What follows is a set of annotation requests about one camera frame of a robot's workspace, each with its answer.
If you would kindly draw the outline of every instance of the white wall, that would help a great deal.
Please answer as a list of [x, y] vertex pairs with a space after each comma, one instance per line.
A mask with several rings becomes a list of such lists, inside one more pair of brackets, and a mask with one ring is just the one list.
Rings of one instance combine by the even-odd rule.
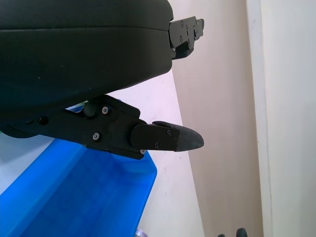
[[[261, 13], [262, 32], [250, 29], [250, 43], [253, 71], [264, 66], [265, 74], [254, 73], [256, 105], [266, 96], [268, 155], [259, 150], [259, 160], [269, 165], [261, 185], [270, 185], [262, 199], [270, 199], [272, 216], [264, 222], [274, 237], [316, 236], [316, 1], [261, 0]], [[253, 34], [262, 34], [263, 64]], [[256, 108], [257, 122], [264, 115]]]
[[233, 237], [245, 227], [262, 237], [246, 0], [170, 3], [176, 20], [205, 19], [194, 52], [172, 67], [183, 124], [205, 142], [189, 152], [205, 236]]

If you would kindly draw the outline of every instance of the blue container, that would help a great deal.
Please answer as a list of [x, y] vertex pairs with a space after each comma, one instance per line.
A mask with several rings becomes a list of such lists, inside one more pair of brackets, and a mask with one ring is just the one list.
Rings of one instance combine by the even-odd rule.
[[157, 169], [54, 140], [0, 196], [1, 237], [133, 237]]

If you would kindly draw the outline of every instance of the black plastic bracket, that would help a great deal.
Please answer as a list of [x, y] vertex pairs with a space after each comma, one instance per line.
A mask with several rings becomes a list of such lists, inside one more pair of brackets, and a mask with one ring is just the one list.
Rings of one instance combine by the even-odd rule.
[[169, 39], [172, 59], [189, 56], [194, 50], [194, 43], [203, 36], [204, 20], [194, 17], [171, 22]]

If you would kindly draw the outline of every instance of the bolt head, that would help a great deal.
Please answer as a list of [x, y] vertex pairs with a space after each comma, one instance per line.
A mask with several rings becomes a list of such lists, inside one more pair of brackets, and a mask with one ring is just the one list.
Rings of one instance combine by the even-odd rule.
[[155, 149], [157, 149], [157, 150], [159, 149], [159, 142], [155, 143]]
[[93, 134], [93, 136], [92, 136], [92, 139], [93, 139], [94, 141], [99, 140], [99, 138], [100, 138], [100, 134], [99, 134], [98, 132], [95, 132], [95, 133]]
[[109, 111], [110, 111], [110, 108], [107, 107], [107, 106], [104, 106], [104, 107], [102, 108], [102, 113], [103, 113], [104, 115], [107, 115], [107, 114], [109, 113]]

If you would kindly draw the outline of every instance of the beige wall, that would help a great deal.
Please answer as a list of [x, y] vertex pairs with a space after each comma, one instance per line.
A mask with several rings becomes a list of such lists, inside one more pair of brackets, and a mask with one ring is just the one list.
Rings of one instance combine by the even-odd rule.
[[190, 152], [206, 237], [245, 227], [262, 237], [253, 82], [245, 0], [170, 0], [175, 19], [205, 19], [204, 37], [173, 74], [184, 126], [205, 146]]

